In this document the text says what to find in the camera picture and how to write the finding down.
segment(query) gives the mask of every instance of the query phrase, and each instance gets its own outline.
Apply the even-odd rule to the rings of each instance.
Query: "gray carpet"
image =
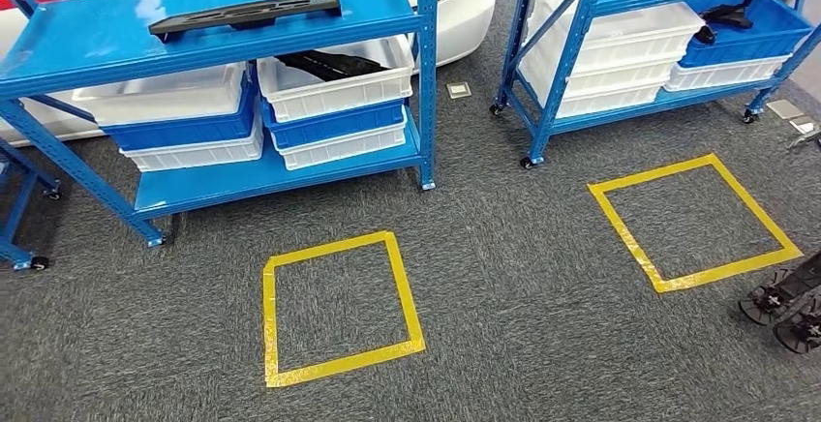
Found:
[[[793,355],[736,312],[764,273],[656,294],[587,184],[714,152],[808,254],[821,153],[785,152],[795,133],[772,114],[740,124],[746,95],[555,137],[524,171],[524,127],[487,113],[512,6],[440,69],[432,192],[403,170],[258,197],[158,221],[174,241],[153,250],[74,182],[33,201],[17,241],[53,268],[0,272],[2,419],[817,421],[821,352]],[[473,96],[448,99],[461,80]],[[819,109],[792,84],[779,96]],[[133,194],[109,140],[71,146]],[[707,169],[613,202],[668,277],[775,247]],[[399,240],[427,349],[266,388],[265,261],[380,229]],[[277,275],[284,369],[406,337],[378,248]]]

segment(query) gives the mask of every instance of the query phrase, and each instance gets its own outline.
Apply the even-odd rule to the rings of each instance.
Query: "yellow tape square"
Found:
[[[647,254],[636,242],[635,238],[633,238],[630,230],[627,229],[624,221],[621,217],[619,217],[619,214],[613,208],[613,205],[610,203],[610,200],[607,199],[605,193],[620,188],[649,182],[657,178],[673,175],[674,173],[692,170],[701,166],[713,166],[727,185],[729,185],[736,195],[738,195],[738,197],[744,202],[746,207],[755,215],[756,218],[758,218],[759,221],[761,221],[761,224],[764,225],[773,238],[781,244],[781,249],[760,256],[754,256],[747,259],[730,262],[728,264],[719,265],[718,267],[696,272],[694,274],[665,280],[661,277],[661,274],[658,273],[658,269],[655,268]],[[653,288],[655,288],[655,290],[659,293],[708,284],[710,282],[715,282],[716,280],[726,279],[727,277],[731,277],[736,274],[761,269],[802,255],[798,247],[790,241],[783,230],[781,230],[775,222],[773,222],[773,219],[771,219],[770,216],[764,212],[764,209],[762,209],[761,206],[755,202],[755,199],[752,198],[747,190],[742,187],[741,183],[736,180],[736,177],[730,173],[730,170],[727,169],[727,167],[725,167],[713,153],[710,153],[707,156],[702,156],[701,158],[684,161],[682,163],[655,168],[653,170],[628,175],[626,177],[617,178],[607,182],[591,184],[588,185],[588,187],[590,188],[591,193],[593,193],[595,200],[598,201],[598,205],[601,206],[601,209],[607,216],[607,219],[610,220],[610,224],[612,224],[613,228],[616,229],[616,232],[633,254],[633,257],[636,258],[641,268],[645,271],[647,276],[650,277],[650,281],[653,283]]]
[[[399,301],[402,305],[402,314],[408,327],[408,339],[396,345],[380,347],[370,351],[360,352],[347,357],[333,359],[319,364],[279,372],[279,358],[277,354],[277,313],[276,292],[274,288],[274,271],[277,267],[292,264],[312,257],[319,257],[352,250],[375,243],[384,243],[387,248],[390,268],[396,281],[399,292]],[[379,231],[369,235],[357,236],[347,240],[336,241],[325,245],[315,246],[306,250],[295,251],[285,255],[273,256],[262,270],[262,315],[263,334],[265,341],[265,383],[269,387],[288,386],[315,378],[328,377],[341,372],[347,372],[360,367],[379,364],[398,357],[407,356],[425,349],[425,340],[422,338],[422,327],[413,305],[411,286],[405,275],[405,266],[399,254],[399,244],[396,235],[390,231]]]

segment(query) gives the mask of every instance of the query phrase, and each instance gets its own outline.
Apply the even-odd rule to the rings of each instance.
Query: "white plastic bin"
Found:
[[[246,138],[120,153],[134,161],[141,172],[252,161],[262,156],[264,142],[262,118],[258,112],[255,115],[254,128]]]
[[[562,1],[533,0],[528,34],[535,32]],[[576,3],[548,29],[538,45],[562,52]],[[703,25],[704,20],[685,3],[597,17],[582,43],[573,74],[644,62],[648,58],[681,58],[690,38]]]
[[[667,91],[693,90],[711,86],[732,85],[748,81],[766,80],[773,77],[790,56],[768,57],[752,61],[727,62],[712,66],[685,68],[673,67],[670,80],[664,85]]]
[[[403,116],[404,120],[401,124],[285,149],[280,149],[277,146],[277,140],[273,134],[271,138],[274,142],[274,148],[285,159],[286,169],[295,170],[405,144],[405,125],[408,123],[408,110],[404,107]]]
[[[525,80],[528,76],[522,72]],[[652,103],[658,90],[667,81],[667,77],[656,83],[648,84],[646,81],[634,83],[623,83],[617,88],[591,88],[579,90],[573,94],[565,94],[557,118],[570,117],[574,115],[590,114],[603,110],[618,109],[620,107],[638,106]],[[536,90],[538,101],[541,105],[547,101],[548,88]]]
[[[556,68],[559,66],[560,50],[546,45],[537,45],[522,59],[519,72],[528,80],[536,95],[547,98]],[[663,53],[659,56],[648,56],[645,59],[625,66],[615,66],[595,69],[577,68],[567,81],[564,90],[565,97],[585,95],[591,90],[615,90],[627,86],[657,85],[670,78],[673,66],[682,58],[684,53],[673,57]]]
[[[236,112],[245,63],[150,76],[75,90],[72,103],[100,125],[204,117]]]
[[[404,35],[320,49],[332,54],[361,56],[387,71],[334,81],[322,81],[273,57],[259,59],[259,87],[274,107],[277,122],[312,117],[337,110],[406,98],[412,94],[413,56]]]

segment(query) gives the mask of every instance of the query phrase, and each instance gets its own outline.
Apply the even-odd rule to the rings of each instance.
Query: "stacked bins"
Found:
[[[73,101],[148,172],[258,159],[257,98],[239,63],[81,88]]]
[[[721,5],[741,6],[744,2],[690,0],[687,5],[703,14]],[[705,44],[693,38],[664,89],[691,90],[770,78],[789,59],[796,44],[812,31],[809,22],[781,0],[749,0],[744,12],[752,22],[747,29],[708,23],[715,42]]]
[[[528,37],[562,1],[533,0]],[[574,3],[519,65],[520,74],[542,106],[575,9]],[[595,18],[567,81],[557,117],[651,103],[684,56],[690,38],[703,25],[701,17],[684,3]]]
[[[276,58],[260,59],[260,110],[286,168],[315,166],[404,144],[405,125],[412,120],[404,100],[412,93],[408,38],[320,51],[359,56],[385,70],[323,81]]]

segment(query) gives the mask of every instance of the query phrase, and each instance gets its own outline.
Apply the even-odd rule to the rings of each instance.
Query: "shelving unit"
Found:
[[[435,187],[437,0],[417,0],[417,11],[408,0],[340,0],[342,16],[289,15],[273,25],[243,31],[208,28],[186,33],[168,45],[150,35],[148,25],[171,15],[258,0],[14,1],[29,22],[0,64],[0,115],[142,234],[149,246],[165,239],[150,219],[244,197],[409,166],[419,167],[424,190]],[[258,161],[144,173],[134,204],[52,136],[17,100],[410,33],[416,34],[414,54],[418,52],[420,61],[418,124],[408,121],[404,146],[285,171],[267,136]],[[85,114],[63,106],[74,115]]]
[[[764,103],[775,92],[781,82],[789,77],[793,71],[806,59],[812,50],[821,42],[821,27],[816,27],[805,41],[796,49],[793,56],[783,64],[773,78],[762,81],[754,81],[745,84],[729,86],[703,88],[697,90],[686,90],[680,92],[661,91],[653,103],[648,105],[638,105],[621,109],[607,110],[592,114],[579,115],[557,119],[556,114],[564,96],[566,79],[570,77],[576,58],[579,55],[581,44],[585,35],[590,29],[594,17],[601,15],[618,14],[627,11],[648,8],[661,4],[669,4],[684,0],[578,0],[578,6],[570,25],[569,35],[565,42],[562,57],[559,61],[554,81],[550,88],[545,107],[539,105],[533,89],[523,78],[518,70],[519,62],[543,36],[547,30],[559,19],[559,17],[569,8],[574,1],[564,0],[558,9],[535,30],[533,36],[523,45],[525,33],[525,23],[532,0],[517,0],[517,12],[513,18],[510,29],[507,52],[505,55],[504,67],[502,69],[502,81],[497,92],[496,101],[490,110],[498,115],[506,106],[512,106],[519,116],[522,117],[528,130],[533,137],[528,155],[522,159],[521,165],[530,168],[544,162],[544,148],[548,139],[552,135],[573,132],[576,130],[617,122],[624,119],[638,117],[642,115],[661,112],[677,107],[690,106],[698,103],[714,101],[727,96],[732,96],[745,91],[758,91],[758,96],[749,105],[744,113],[746,123],[753,122],[757,114],[762,111]],[[796,0],[795,8],[800,11],[805,0]],[[514,92],[514,84],[519,83],[523,87],[527,96],[540,109],[537,119],[534,119],[525,108],[522,100]]]
[[[0,187],[6,186],[7,179],[12,172],[22,176],[15,204],[9,211],[3,230],[0,232],[0,257],[15,264],[15,270],[34,268],[37,270],[48,267],[48,259],[43,256],[33,256],[14,244],[17,227],[23,217],[28,200],[39,183],[44,187],[43,196],[50,199],[60,198],[60,181],[48,176],[37,166],[25,158],[9,143],[0,139]]]

